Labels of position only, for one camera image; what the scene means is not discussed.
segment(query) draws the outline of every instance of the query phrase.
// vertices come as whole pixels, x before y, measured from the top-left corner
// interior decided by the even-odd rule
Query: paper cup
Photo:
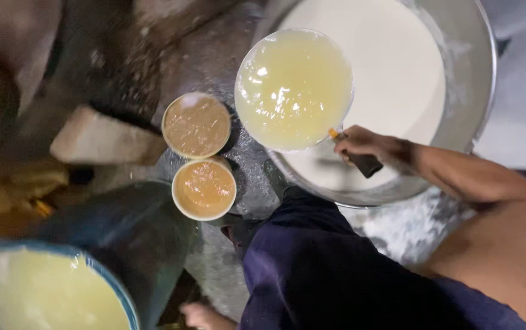
[[[213,164],[220,166],[223,170],[225,170],[230,175],[230,177],[232,178],[232,185],[234,186],[234,194],[228,206],[225,207],[222,212],[208,216],[208,217],[194,214],[192,211],[188,210],[185,206],[183,206],[179,199],[179,192],[177,191],[177,182],[179,179],[179,174],[184,169],[186,169],[188,166],[192,164],[196,164],[196,163],[203,163],[203,162],[209,162],[209,163],[213,163]],[[184,166],[182,166],[177,171],[176,176],[173,178],[173,182],[171,183],[171,195],[173,196],[173,202],[176,204],[179,211],[182,212],[186,217],[197,220],[197,221],[211,221],[211,220],[215,220],[215,219],[222,217],[224,214],[226,214],[230,210],[230,208],[234,204],[235,199],[237,198],[237,182],[234,176],[232,175],[230,164],[222,156],[214,156],[214,157],[210,157],[209,159],[192,160],[184,164]]]
[[[178,101],[182,100],[184,97],[206,97],[208,99],[216,101],[218,103],[218,105],[221,106],[222,108],[224,108],[224,110],[225,110],[224,113],[226,115],[226,120],[228,121],[228,131],[226,132],[225,139],[223,139],[224,142],[222,142],[219,146],[216,146],[215,149],[213,149],[212,151],[208,152],[207,154],[196,155],[196,154],[183,152],[183,151],[181,151],[179,149],[178,146],[176,146],[174,143],[172,143],[170,141],[170,139],[167,137],[167,134],[165,133],[165,128],[166,128],[165,120],[167,118],[167,113],[171,109],[171,106],[176,104]],[[171,150],[173,150],[178,155],[180,155],[182,157],[185,157],[185,158],[189,158],[189,159],[206,159],[206,158],[209,158],[209,157],[217,154],[227,144],[228,139],[230,138],[230,132],[231,132],[230,114],[228,113],[228,110],[226,110],[226,107],[224,106],[224,104],[221,101],[219,101],[217,98],[215,98],[214,96],[212,96],[210,94],[200,93],[200,92],[186,93],[186,94],[183,94],[182,96],[178,97],[175,101],[171,102],[171,104],[165,110],[165,113],[163,114],[163,118],[161,120],[161,132],[163,134],[163,138],[165,139],[165,142],[167,142],[167,146],[169,146],[171,148]]]

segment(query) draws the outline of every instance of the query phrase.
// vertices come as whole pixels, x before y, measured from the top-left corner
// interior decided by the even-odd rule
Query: hand
[[[235,330],[237,323],[216,312],[214,308],[199,302],[185,304],[180,308],[186,316],[186,325],[205,330]]]
[[[342,159],[349,165],[355,166],[349,159],[349,153],[352,154],[373,154],[378,158],[381,157],[379,152],[379,141],[385,138],[361,126],[354,125],[344,132],[345,139],[336,143],[335,153],[339,153]]]

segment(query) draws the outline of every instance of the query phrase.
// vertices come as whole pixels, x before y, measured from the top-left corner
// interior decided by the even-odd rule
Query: white liquid
[[[344,128],[358,124],[379,134],[430,144],[443,114],[442,57],[422,21],[395,0],[304,0],[282,29],[309,28],[334,39],[352,63],[355,100]],[[370,179],[344,165],[321,145],[286,161],[312,183],[337,191],[359,191],[399,174],[385,167]]]

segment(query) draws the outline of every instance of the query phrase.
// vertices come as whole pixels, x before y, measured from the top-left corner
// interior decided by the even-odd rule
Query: person
[[[419,275],[355,234],[334,203],[289,187],[267,221],[243,230],[250,238],[230,228],[251,294],[240,324],[201,304],[181,307],[187,324],[206,330],[526,329],[526,177],[359,126],[345,134],[334,148],[344,161],[349,153],[374,154],[477,214],[446,237]]]

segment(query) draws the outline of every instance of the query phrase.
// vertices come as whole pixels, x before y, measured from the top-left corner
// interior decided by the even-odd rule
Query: bowl
[[[179,192],[177,191],[177,185],[180,179],[179,174],[183,170],[188,168],[189,166],[193,164],[197,164],[197,163],[203,163],[203,162],[208,162],[208,163],[215,164],[216,166],[220,166],[224,171],[228,173],[228,175],[230,175],[230,177],[232,178],[232,185],[234,186],[234,193],[232,195],[232,199],[230,200],[228,206],[226,206],[223,209],[223,211],[217,214],[208,215],[208,216],[197,215],[191,210],[189,210],[188,208],[186,208],[181,202]],[[187,162],[183,166],[181,166],[181,168],[177,171],[176,176],[173,178],[173,182],[171,183],[171,195],[173,197],[173,202],[176,204],[179,211],[182,212],[186,217],[196,220],[196,221],[211,221],[211,220],[215,220],[215,219],[222,217],[224,214],[226,214],[230,210],[230,208],[234,204],[235,199],[237,198],[237,182],[235,181],[235,178],[232,175],[230,164],[222,156],[210,157],[209,159],[192,160],[192,161]]]
[[[253,43],[274,32],[300,0],[270,0]],[[497,51],[493,31],[479,0],[401,1],[427,26],[443,58],[447,80],[443,117],[431,146],[471,152],[489,116],[495,91]],[[301,176],[281,153],[267,154],[288,180],[304,190],[351,208],[375,208],[416,196],[430,187],[420,177],[399,176],[361,191],[334,191]]]
[[[350,63],[349,59],[347,58],[347,56],[345,56],[344,51],[337,44],[337,42],[335,42],[331,37],[329,37],[326,34],[323,34],[322,32],[319,32],[319,31],[316,31],[316,30],[313,30],[313,29],[304,29],[304,28],[300,28],[300,27],[294,27],[294,28],[290,28],[290,29],[282,29],[282,30],[279,30],[279,31],[275,31],[272,34],[269,34],[269,35],[261,37],[261,38],[258,37],[259,40],[257,41],[257,43],[255,43],[255,45],[251,48],[251,50],[249,50],[247,55],[244,57],[243,61],[241,62],[241,65],[239,67],[239,71],[237,72],[237,77],[235,79],[235,87],[234,87],[235,104],[236,104],[237,113],[239,114],[239,116],[240,116],[240,113],[241,113],[241,111],[239,109],[240,102],[238,102],[236,100],[237,100],[237,95],[241,94],[241,81],[242,81],[241,73],[242,73],[242,68],[247,66],[252,61],[253,57],[256,56],[257,53],[260,50],[264,50],[265,49],[264,46],[262,46],[265,41],[268,41],[269,39],[277,38],[278,34],[281,34],[281,33],[284,33],[284,32],[289,32],[289,31],[308,32],[310,34],[315,34],[317,36],[321,36],[322,38],[327,39],[334,46],[334,49],[338,49],[339,50],[339,54],[342,57],[342,59],[344,60],[345,65],[350,68],[350,72],[351,72],[351,75],[352,75],[352,81],[351,81],[351,84],[350,84],[350,99],[347,102],[346,106],[343,107],[343,109],[341,109],[341,110],[343,110],[343,114],[340,117],[339,124],[337,124],[335,126],[332,126],[332,127],[327,127],[326,130],[323,132],[325,134],[324,138],[319,140],[319,141],[317,141],[315,144],[310,145],[307,148],[299,149],[299,150],[284,150],[284,149],[279,149],[279,148],[273,148],[273,147],[270,147],[270,146],[266,146],[265,144],[261,143],[261,141],[259,141],[256,136],[251,134],[253,139],[255,139],[261,145],[266,147],[268,150],[273,150],[274,152],[278,152],[278,153],[299,153],[299,152],[302,152],[304,150],[308,150],[308,149],[310,149],[312,147],[318,146],[319,144],[325,142],[327,139],[330,138],[330,135],[328,135],[328,130],[330,128],[333,128],[333,129],[341,129],[342,128],[342,122],[345,120],[346,116],[348,115],[350,107],[352,106],[353,100],[355,98],[355,74],[353,72],[353,69],[351,67],[351,63]],[[249,131],[248,125],[245,124],[244,122],[243,122],[243,125],[245,126],[245,129],[247,131]]]
[[[81,255],[85,256],[86,266],[95,270],[96,274],[100,275],[114,290],[114,293],[116,294],[126,313],[130,329],[140,329],[139,316],[137,314],[135,304],[124,285],[112,274],[112,272],[100,264],[98,260],[91,257],[88,253],[85,253],[84,251],[69,245],[49,244],[42,241],[0,241],[0,253],[19,251],[23,249],[67,257],[78,257]]]
[[[182,147],[176,143],[176,141],[172,141],[168,137],[168,132],[170,131],[171,127],[167,124],[168,114],[171,113],[173,110],[173,107],[178,105],[179,103],[183,102],[184,100],[188,100],[189,106],[195,105],[195,102],[198,102],[198,100],[207,100],[209,104],[212,104],[212,106],[217,107],[218,109],[224,109],[223,112],[221,112],[222,116],[224,116],[224,123],[221,123],[220,125],[226,124],[228,129],[220,134],[224,134],[222,138],[219,138],[218,141],[215,141],[213,145],[207,146],[204,152],[201,152],[199,154],[188,152],[187,150],[182,150]],[[230,120],[230,114],[228,113],[228,110],[224,106],[224,104],[219,101],[217,98],[210,94],[206,93],[200,93],[200,92],[193,92],[193,93],[186,93],[182,96],[175,99],[175,101],[171,102],[171,104],[167,107],[165,110],[165,113],[163,114],[163,119],[161,121],[161,132],[163,133],[163,138],[165,139],[165,142],[167,142],[167,145],[178,155],[189,158],[189,159],[206,159],[209,158],[215,154],[217,154],[228,142],[228,139],[230,138],[230,132],[231,132],[231,120]],[[188,139],[191,139],[193,137],[185,137],[184,139],[187,141]]]

